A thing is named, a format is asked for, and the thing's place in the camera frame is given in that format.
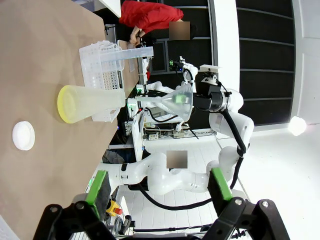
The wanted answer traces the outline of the round white flask cap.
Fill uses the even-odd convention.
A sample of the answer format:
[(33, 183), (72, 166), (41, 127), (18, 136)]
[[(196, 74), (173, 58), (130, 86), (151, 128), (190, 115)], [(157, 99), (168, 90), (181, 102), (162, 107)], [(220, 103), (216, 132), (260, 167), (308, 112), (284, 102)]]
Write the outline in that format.
[(35, 130), (30, 122), (20, 121), (12, 130), (12, 141), (21, 151), (29, 151), (35, 144)]

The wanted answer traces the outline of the round ceiling lamp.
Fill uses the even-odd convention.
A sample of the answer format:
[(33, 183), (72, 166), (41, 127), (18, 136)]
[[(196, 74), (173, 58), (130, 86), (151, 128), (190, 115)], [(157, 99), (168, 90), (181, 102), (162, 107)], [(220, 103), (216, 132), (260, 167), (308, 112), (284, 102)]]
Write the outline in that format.
[(304, 133), (306, 131), (306, 128), (306, 121), (299, 116), (293, 116), (288, 124), (289, 132), (296, 137)]

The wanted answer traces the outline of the translucent plastic conical flask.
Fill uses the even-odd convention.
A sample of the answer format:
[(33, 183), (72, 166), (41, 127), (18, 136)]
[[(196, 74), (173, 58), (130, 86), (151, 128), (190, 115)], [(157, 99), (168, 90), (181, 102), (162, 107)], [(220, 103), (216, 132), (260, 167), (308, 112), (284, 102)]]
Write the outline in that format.
[(108, 109), (124, 107), (125, 91), (65, 85), (57, 96), (57, 110), (61, 119), (74, 124)]

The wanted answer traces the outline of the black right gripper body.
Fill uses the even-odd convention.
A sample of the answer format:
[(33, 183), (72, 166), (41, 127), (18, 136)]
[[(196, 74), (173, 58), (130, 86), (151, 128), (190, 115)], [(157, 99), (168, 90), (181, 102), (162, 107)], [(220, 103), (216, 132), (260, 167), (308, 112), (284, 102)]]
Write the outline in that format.
[(222, 112), (227, 108), (227, 97), (218, 80), (201, 81), (193, 94), (193, 106), (205, 112)]

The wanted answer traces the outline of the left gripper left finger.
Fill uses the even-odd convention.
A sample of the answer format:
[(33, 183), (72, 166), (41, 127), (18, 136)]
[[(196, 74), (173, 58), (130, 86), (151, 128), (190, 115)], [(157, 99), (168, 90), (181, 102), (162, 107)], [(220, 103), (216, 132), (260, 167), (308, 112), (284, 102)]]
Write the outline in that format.
[(78, 195), (66, 208), (59, 204), (45, 207), (33, 240), (70, 240), (81, 232), (89, 240), (115, 240), (103, 223), (110, 194), (108, 172), (98, 170), (84, 199)]

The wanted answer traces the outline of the background person in orange-red top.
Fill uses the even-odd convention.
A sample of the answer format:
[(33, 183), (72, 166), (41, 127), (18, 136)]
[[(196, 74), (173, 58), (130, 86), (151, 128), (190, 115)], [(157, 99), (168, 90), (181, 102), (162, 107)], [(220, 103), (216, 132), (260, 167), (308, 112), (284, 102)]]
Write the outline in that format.
[(141, 38), (154, 30), (169, 29), (173, 40), (192, 40), (197, 26), (183, 20), (181, 9), (162, 3), (125, 0), (119, 23), (133, 28), (129, 43), (138, 45)]

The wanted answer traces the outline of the emergency stop button box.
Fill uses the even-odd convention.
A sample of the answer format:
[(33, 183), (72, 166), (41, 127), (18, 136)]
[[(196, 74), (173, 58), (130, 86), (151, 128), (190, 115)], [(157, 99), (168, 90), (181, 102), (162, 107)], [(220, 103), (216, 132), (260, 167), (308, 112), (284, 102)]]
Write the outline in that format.
[(107, 205), (105, 213), (111, 217), (117, 217), (123, 214), (123, 210), (116, 201), (111, 199)]

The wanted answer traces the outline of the white perforated plastic basket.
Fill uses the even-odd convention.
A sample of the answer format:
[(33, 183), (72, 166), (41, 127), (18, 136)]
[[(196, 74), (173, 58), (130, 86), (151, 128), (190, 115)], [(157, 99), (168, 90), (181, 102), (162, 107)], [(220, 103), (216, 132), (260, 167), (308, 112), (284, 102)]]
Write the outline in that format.
[(94, 89), (115, 90), (122, 88), (124, 60), (105, 57), (122, 48), (108, 40), (99, 41), (79, 49), (84, 86)]

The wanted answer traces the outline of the large white table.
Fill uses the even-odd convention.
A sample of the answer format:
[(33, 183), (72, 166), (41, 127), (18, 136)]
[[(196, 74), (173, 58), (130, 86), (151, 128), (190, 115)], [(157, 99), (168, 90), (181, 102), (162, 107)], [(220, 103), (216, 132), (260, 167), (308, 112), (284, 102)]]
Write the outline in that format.
[(99, 0), (106, 8), (108, 8), (118, 18), (121, 17), (121, 0)]

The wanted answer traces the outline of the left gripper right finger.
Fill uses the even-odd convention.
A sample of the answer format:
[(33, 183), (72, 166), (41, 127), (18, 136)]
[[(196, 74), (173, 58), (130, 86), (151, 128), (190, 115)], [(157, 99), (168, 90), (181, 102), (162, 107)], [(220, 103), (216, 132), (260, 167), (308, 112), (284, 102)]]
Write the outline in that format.
[(276, 204), (270, 199), (253, 204), (233, 196), (220, 168), (209, 171), (207, 189), (217, 219), (204, 240), (230, 240), (236, 229), (247, 230), (252, 240), (290, 240)]

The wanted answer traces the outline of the translucent plastic graduated cylinder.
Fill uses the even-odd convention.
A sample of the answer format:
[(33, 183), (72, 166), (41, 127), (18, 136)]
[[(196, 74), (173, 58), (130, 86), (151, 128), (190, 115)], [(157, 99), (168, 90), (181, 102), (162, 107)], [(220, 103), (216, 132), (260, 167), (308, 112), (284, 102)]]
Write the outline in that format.
[(100, 54), (101, 61), (118, 61), (142, 57), (152, 57), (154, 55), (153, 47), (141, 47), (125, 50), (118, 50), (113, 52), (106, 52)]

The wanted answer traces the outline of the white power strip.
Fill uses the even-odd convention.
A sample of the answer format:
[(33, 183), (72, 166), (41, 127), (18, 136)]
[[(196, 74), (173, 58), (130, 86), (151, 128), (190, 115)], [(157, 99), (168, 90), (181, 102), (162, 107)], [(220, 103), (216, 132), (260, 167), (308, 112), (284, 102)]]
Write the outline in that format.
[(209, 129), (209, 128), (205, 128), (205, 129), (182, 129), (181, 131), (173, 131), (172, 132), (172, 137), (174, 139), (183, 139), (183, 138), (200, 138), (200, 137), (206, 137), (206, 136), (212, 136), (215, 135), (217, 132)]

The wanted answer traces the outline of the translucent plastic funnel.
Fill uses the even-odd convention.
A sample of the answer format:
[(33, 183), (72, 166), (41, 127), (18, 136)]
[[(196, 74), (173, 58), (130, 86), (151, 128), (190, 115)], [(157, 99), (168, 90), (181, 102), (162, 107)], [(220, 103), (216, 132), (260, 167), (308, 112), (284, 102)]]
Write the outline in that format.
[(176, 94), (182, 93), (192, 93), (192, 87), (190, 84), (184, 85), (171, 93), (168, 93), (162, 97), (149, 97), (149, 96), (136, 96), (135, 99), (138, 102), (153, 103), (155, 105), (160, 105), (159, 107), (165, 111), (169, 111), (173, 115), (177, 115), (184, 122), (190, 119), (193, 105), (187, 104), (177, 104), (174, 101), (174, 96)]

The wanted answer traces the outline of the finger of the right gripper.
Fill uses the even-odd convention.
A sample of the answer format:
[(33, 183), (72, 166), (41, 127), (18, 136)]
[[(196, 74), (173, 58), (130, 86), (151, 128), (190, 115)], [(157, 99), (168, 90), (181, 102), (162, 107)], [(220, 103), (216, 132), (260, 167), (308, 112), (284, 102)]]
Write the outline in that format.
[(174, 102), (179, 105), (193, 105), (193, 92), (178, 93), (174, 96)]

